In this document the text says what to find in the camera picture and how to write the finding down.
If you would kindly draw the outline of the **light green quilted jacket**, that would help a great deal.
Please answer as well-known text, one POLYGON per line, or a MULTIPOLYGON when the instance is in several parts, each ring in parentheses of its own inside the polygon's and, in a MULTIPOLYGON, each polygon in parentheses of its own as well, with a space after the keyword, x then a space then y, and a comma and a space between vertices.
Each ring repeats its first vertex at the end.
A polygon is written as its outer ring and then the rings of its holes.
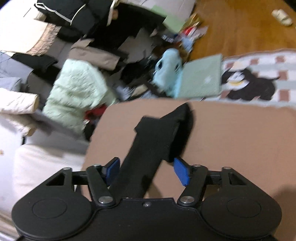
POLYGON ((42 112, 80 137, 87 111, 115 103, 115 94, 96 67, 86 61, 67 59, 42 112))

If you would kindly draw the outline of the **red garment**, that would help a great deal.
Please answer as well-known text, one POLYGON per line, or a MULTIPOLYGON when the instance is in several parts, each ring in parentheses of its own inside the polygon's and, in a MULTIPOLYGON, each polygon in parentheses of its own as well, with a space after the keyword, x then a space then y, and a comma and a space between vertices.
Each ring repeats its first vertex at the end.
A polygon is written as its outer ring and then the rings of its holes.
POLYGON ((107 109, 107 106, 103 104, 99 107, 88 110, 85 112, 84 120, 90 121, 91 123, 95 123, 99 121, 99 119, 102 117, 106 109, 107 109))

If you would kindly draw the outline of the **light blue plush toy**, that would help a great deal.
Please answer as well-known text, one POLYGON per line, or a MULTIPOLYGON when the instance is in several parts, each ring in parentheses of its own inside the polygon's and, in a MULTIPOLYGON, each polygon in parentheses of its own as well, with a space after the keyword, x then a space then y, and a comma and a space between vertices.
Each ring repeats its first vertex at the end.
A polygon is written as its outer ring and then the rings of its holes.
POLYGON ((167 96, 176 98, 182 78, 182 60, 175 48, 167 49, 156 63, 152 83, 167 96))

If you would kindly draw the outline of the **black white-striped jacket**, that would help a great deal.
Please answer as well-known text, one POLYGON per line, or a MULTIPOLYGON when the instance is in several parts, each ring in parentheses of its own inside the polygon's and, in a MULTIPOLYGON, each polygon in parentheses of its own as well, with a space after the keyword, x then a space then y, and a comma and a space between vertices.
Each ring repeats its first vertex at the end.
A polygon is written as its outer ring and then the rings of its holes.
POLYGON ((41 13, 87 35, 98 25, 108 26, 118 1, 37 1, 41 13))

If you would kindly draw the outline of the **beige slipper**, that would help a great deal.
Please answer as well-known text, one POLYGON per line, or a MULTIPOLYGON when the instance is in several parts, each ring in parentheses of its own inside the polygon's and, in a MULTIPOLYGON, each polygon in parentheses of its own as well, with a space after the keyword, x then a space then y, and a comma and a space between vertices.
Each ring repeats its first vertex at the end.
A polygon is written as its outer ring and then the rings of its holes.
POLYGON ((290 16, 282 9, 275 9, 271 15, 283 26, 289 27, 293 24, 290 16))

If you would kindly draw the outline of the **green laptop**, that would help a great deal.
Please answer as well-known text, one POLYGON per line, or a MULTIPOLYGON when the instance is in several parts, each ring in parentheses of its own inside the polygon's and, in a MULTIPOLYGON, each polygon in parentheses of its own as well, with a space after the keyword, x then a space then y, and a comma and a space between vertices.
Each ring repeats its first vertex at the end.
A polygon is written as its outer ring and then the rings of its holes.
POLYGON ((221 92, 222 55, 212 55, 184 64, 176 83, 175 98, 204 98, 221 92))

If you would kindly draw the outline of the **black sweater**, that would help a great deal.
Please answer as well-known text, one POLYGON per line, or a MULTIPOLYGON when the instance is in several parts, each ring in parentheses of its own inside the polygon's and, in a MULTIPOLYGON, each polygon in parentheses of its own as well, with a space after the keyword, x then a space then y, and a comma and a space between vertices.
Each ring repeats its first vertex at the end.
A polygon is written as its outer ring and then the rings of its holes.
POLYGON ((109 190, 116 201, 144 198, 163 160, 171 163, 181 156, 194 123, 189 104, 184 103, 161 118, 143 116, 119 174, 109 190))

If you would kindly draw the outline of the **cartoon dog rug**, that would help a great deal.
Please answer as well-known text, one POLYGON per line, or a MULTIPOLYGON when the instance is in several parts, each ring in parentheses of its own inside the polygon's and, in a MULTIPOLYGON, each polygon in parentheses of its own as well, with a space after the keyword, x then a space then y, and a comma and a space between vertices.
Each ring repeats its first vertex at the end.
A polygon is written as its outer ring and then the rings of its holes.
POLYGON ((225 58, 215 100, 295 108, 295 49, 225 58))

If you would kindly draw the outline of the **white hanging blanket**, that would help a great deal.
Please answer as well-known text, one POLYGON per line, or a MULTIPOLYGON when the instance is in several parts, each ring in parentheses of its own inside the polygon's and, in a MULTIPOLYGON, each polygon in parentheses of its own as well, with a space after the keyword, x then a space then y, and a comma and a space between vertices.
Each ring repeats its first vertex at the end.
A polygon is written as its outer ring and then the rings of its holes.
POLYGON ((79 171, 88 142, 37 130, 32 137, 22 136, 1 119, 1 232, 15 236, 11 221, 14 204, 40 183, 64 167, 79 171))

